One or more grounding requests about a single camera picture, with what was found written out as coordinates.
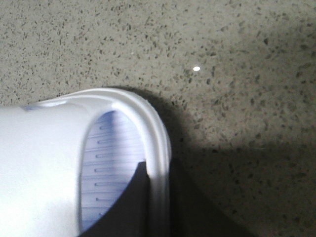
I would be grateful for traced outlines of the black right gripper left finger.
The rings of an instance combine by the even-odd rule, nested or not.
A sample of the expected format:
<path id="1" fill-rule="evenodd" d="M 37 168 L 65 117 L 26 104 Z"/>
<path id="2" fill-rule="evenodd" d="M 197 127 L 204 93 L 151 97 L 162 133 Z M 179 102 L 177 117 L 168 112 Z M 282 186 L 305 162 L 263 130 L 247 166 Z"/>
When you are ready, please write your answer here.
<path id="1" fill-rule="evenodd" d="M 144 162 L 119 199 L 82 237 L 144 237 L 147 233 L 149 177 Z"/>

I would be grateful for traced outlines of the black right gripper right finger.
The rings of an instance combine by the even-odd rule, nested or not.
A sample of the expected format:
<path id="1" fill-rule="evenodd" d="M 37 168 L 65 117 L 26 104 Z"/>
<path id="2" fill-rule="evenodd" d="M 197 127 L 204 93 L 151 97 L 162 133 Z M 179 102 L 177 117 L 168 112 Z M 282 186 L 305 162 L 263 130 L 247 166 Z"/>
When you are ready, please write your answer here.
<path id="1" fill-rule="evenodd" d="M 195 185 L 181 162 L 170 163 L 172 237 L 248 237 L 249 231 L 221 212 Z"/>

